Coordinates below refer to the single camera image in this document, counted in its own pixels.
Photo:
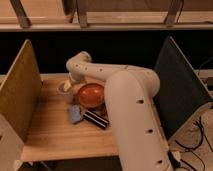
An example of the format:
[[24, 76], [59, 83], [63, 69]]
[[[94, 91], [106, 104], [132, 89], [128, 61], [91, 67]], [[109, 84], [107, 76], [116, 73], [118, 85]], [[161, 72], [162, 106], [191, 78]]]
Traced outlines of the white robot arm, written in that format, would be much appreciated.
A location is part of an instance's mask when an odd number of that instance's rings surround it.
[[84, 77], [105, 82], [105, 105], [123, 171], [173, 171], [153, 109], [153, 97], [160, 89], [153, 70], [96, 64], [85, 51], [70, 58], [66, 68], [72, 83]]

